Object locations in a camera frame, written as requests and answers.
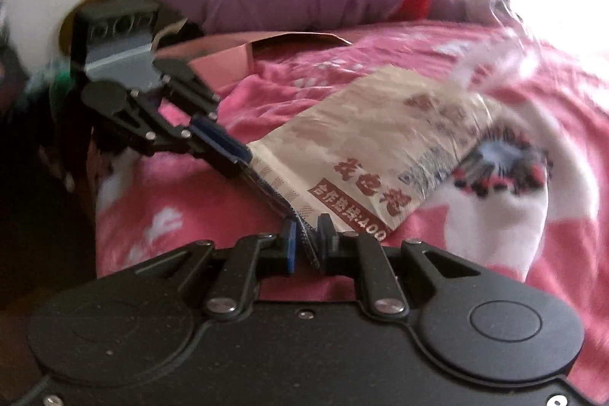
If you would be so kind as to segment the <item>beige printed shopping bag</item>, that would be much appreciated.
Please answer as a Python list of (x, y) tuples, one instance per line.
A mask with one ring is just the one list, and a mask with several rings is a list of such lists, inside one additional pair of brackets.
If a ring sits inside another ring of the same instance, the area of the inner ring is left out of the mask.
[(406, 234), (525, 277), (547, 163), (509, 102), (541, 50), (513, 29), (400, 24), (279, 54), (235, 89), (257, 173), (305, 218)]

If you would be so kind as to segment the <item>pink cardboard box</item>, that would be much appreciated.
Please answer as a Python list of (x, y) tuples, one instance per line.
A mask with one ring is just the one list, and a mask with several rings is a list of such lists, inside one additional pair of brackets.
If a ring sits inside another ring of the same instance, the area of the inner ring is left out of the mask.
[(160, 48), (156, 56), (185, 62), (213, 90), (220, 90), (252, 74), (256, 60), (268, 54), (299, 53), (350, 44), (348, 39), (332, 33), (239, 32), (203, 36)]

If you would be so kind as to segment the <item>red floral blanket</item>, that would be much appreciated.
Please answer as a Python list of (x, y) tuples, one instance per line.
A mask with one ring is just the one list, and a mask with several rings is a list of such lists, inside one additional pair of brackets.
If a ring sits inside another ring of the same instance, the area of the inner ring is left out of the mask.
[(570, 304), (571, 380), (608, 398), (608, 78), (548, 44), (448, 22), (309, 45), (248, 34), (164, 49), (221, 97), (219, 121), (307, 220), (420, 238)]

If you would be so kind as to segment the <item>grey crumpled garment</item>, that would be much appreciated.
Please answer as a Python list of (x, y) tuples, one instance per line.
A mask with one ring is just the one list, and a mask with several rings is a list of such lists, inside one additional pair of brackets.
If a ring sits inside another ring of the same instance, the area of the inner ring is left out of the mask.
[(469, 22), (499, 26), (494, 13), (496, 0), (430, 0), (426, 18), (440, 22)]

